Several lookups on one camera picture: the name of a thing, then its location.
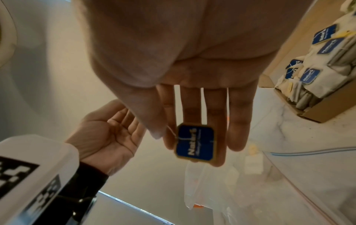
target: fingernail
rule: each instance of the fingernail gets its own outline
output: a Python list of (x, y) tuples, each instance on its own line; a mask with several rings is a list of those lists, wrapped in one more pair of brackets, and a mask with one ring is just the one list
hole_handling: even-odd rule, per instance
[(151, 132), (150, 131), (150, 134), (152, 135), (152, 137), (156, 140), (160, 139), (161, 137), (163, 137), (164, 134), (162, 133), (159, 133), (159, 132)]

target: black and white pattern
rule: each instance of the black and white pattern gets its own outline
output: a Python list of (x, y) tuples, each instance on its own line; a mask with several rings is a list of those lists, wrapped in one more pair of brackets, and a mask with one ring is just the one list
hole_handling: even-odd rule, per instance
[(19, 215), (20, 220), (24, 224), (32, 224), (32, 222), (40, 215), (42, 210), (47, 206), (48, 202), (54, 198), (55, 194), (60, 190), (60, 179), (57, 175), (47, 186), (24, 208)]
[(37, 164), (0, 156), (0, 199), (29, 176)]

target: black sleeve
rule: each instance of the black sleeve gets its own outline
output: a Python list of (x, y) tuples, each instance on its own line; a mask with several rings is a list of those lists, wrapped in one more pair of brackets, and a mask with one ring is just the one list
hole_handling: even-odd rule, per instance
[(77, 202), (80, 199), (95, 197), (108, 177), (100, 170), (81, 162), (74, 176), (42, 212), (34, 225), (65, 225), (72, 217), (73, 211), (86, 210), (85, 207), (78, 207)]

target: blue label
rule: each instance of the blue label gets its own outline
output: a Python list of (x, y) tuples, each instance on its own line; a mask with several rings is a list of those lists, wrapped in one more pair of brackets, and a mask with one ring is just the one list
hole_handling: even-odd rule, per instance
[(300, 81), (305, 84), (311, 84), (320, 74), (320, 70), (308, 68), (300, 78)]
[(181, 125), (176, 154), (210, 161), (214, 158), (214, 130), (205, 126)]
[(314, 34), (313, 44), (317, 44), (330, 39), (331, 35), (333, 35), (336, 32), (336, 29), (337, 29), (337, 24), (333, 24), (330, 27), (327, 27), (317, 32), (316, 34)]
[(285, 78), (286, 79), (290, 79), (290, 78), (293, 79), (294, 78), (294, 74), (296, 73), (297, 69), (298, 68), (289, 68), (289, 69), (287, 69)]
[(329, 40), (319, 51), (318, 54), (329, 54), (336, 46), (338, 46), (345, 38), (335, 38)]
[(294, 65), (296, 65), (296, 64), (298, 64), (298, 63), (303, 63), (303, 62), (304, 62), (303, 60), (292, 59), (292, 60), (290, 61), (289, 65), (286, 67), (286, 69), (288, 69), (289, 67), (294, 66)]

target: open cardboard box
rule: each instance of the open cardboard box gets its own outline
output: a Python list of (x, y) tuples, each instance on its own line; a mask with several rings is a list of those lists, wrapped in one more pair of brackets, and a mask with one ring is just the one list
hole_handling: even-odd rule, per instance
[[(271, 64), (265, 69), (258, 86), (274, 87), (278, 78), (285, 74), (289, 62), (297, 56), (308, 53), (314, 34), (343, 16), (343, 13), (340, 12), (340, 6), (344, 1), (318, 0), (306, 13)], [(332, 93), (307, 112), (295, 108), (279, 90), (275, 89), (275, 92), (296, 115), (321, 123), (356, 105), (356, 80)]]

